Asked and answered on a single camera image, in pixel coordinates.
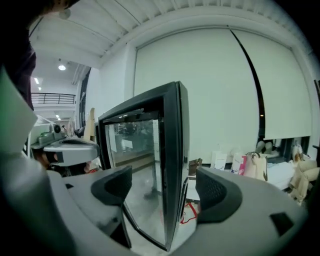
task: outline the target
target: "dark clothing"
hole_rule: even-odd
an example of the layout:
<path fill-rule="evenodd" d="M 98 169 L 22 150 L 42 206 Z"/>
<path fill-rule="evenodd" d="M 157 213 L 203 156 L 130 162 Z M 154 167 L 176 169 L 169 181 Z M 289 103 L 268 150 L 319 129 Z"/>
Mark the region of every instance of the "dark clothing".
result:
<path fill-rule="evenodd" d="M 36 67 L 36 53 L 29 41 L 29 30 L 15 29 L 9 35 L 4 49 L 3 64 L 11 81 L 32 110 L 31 75 Z"/>

